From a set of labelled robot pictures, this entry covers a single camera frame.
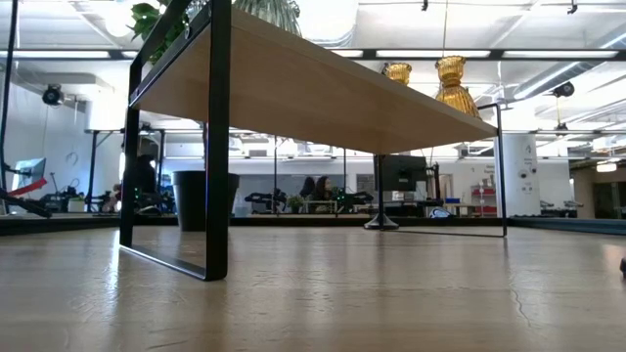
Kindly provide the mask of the amber glass candle holder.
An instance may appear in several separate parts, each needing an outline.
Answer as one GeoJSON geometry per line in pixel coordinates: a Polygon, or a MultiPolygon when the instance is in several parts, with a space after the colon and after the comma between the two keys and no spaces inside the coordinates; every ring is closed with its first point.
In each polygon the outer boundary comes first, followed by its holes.
{"type": "Polygon", "coordinates": [[[405,86],[409,85],[411,72],[412,67],[406,63],[385,63],[382,69],[387,78],[405,86]]]}
{"type": "Polygon", "coordinates": [[[462,85],[466,58],[447,56],[439,59],[435,68],[440,81],[435,99],[465,114],[480,119],[477,105],[468,89],[462,85]]]}

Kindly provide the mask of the clear glass candle holder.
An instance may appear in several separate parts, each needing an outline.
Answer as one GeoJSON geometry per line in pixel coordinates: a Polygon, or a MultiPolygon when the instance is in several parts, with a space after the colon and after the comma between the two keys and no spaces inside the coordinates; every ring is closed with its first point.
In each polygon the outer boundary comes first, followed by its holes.
{"type": "Polygon", "coordinates": [[[301,36],[295,0],[235,0],[233,6],[291,34],[301,36]]]}
{"type": "Polygon", "coordinates": [[[196,18],[210,19],[211,0],[191,0],[185,10],[185,14],[188,23],[191,23],[196,18]]]}

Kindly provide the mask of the wooden shelf riser black legs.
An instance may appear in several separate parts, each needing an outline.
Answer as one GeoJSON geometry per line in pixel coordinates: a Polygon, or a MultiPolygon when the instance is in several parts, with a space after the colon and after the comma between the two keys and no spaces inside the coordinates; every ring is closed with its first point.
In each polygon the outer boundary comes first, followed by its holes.
{"type": "Polygon", "coordinates": [[[384,156],[501,138],[489,124],[269,22],[208,0],[174,42],[191,0],[170,0],[132,61],[124,127],[119,245],[135,255],[134,198],[143,111],[199,121],[204,132],[205,257],[168,267],[205,282],[228,272],[232,128],[384,156]]]}

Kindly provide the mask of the black computer monitor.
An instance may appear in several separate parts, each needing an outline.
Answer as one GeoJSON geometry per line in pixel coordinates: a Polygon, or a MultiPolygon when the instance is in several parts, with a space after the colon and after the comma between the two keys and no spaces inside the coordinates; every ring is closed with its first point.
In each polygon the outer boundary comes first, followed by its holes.
{"type": "Polygon", "coordinates": [[[411,192],[414,199],[426,199],[428,176],[425,157],[389,154],[381,159],[381,166],[384,192],[411,192]]]}

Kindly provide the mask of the green potted plant black pot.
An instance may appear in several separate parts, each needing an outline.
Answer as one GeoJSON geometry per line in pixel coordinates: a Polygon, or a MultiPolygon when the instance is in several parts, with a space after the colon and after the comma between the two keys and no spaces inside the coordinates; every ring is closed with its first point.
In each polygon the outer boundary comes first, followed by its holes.
{"type": "Polygon", "coordinates": [[[207,106],[203,128],[204,173],[179,171],[173,177],[173,190],[183,231],[205,230],[209,234],[228,231],[233,191],[229,189],[228,138],[231,95],[232,1],[209,0],[190,22],[187,36],[181,34],[161,56],[156,72],[142,78],[145,62],[165,42],[171,28],[183,22],[191,0],[171,0],[156,18],[144,44],[131,64],[125,147],[133,152],[137,144],[139,99],[146,96],[165,72],[190,48],[203,29],[210,29],[208,92],[201,96],[207,106]]]}

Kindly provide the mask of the red storage rack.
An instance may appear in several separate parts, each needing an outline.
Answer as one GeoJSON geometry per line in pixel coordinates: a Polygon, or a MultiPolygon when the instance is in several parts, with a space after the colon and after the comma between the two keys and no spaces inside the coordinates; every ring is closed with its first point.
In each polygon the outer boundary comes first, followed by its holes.
{"type": "Polygon", "coordinates": [[[489,218],[498,216],[496,190],[488,186],[472,186],[470,188],[470,215],[472,217],[489,218]]]}

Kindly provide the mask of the white round column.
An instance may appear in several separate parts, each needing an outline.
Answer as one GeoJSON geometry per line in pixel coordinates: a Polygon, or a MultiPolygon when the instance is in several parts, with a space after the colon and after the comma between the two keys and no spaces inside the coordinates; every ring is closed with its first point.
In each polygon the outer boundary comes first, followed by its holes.
{"type": "Polygon", "coordinates": [[[506,216],[533,216],[541,213],[536,139],[531,134],[504,134],[503,157],[506,216]]]}

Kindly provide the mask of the lit computer monitor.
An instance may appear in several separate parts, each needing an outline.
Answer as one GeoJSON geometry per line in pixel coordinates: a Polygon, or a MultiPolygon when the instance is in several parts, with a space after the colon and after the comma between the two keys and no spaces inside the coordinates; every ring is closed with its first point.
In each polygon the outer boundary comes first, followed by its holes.
{"type": "Polygon", "coordinates": [[[13,191],[29,184],[45,179],[46,158],[19,160],[14,168],[13,191]]]}

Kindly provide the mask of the red and black bar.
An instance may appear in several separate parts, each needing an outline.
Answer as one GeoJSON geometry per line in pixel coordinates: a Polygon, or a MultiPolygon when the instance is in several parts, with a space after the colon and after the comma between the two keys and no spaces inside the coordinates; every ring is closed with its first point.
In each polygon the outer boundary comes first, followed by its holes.
{"type": "Polygon", "coordinates": [[[28,186],[18,188],[14,191],[7,192],[4,189],[0,189],[0,199],[6,201],[9,205],[16,205],[27,212],[33,213],[43,218],[50,218],[52,213],[46,210],[44,207],[35,205],[34,203],[27,202],[18,198],[18,196],[36,191],[43,188],[47,184],[44,178],[41,178],[28,186]]]}

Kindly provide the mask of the black ceiling light rail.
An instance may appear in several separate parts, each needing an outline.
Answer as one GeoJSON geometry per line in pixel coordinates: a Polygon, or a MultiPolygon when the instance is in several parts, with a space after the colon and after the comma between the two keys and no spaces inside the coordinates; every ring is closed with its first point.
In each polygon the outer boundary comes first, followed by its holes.
{"type": "MultiPolygon", "coordinates": [[[[407,50],[407,49],[331,49],[331,52],[356,61],[408,60],[434,61],[447,56],[461,56],[470,61],[541,61],[541,62],[622,62],[626,49],[595,50],[407,50]]],[[[137,51],[126,50],[16,50],[14,57],[26,61],[129,61],[137,51]]]]}

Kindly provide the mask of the black aluminium table frame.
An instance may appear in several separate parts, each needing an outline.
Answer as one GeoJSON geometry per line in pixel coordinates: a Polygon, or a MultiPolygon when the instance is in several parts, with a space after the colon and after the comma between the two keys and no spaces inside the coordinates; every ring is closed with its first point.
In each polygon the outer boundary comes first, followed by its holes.
{"type": "MultiPolygon", "coordinates": [[[[257,215],[232,218],[235,227],[362,227],[369,218],[364,215],[342,214],[338,216],[311,215],[257,215]]],[[[393,219],[400,227],[496,227],[502,226],[500,218],[398,218],[393,219]]],[[[0,217],[0,236],[53,233],[62,231],[117,228],[116,216],[81,217],[0,217]]],[[[513,217],[507,220],[509,227],[534,228],[566,232],[595,233],[626,236],[626,220],[576,219],[549,217],[513,217]]]]}

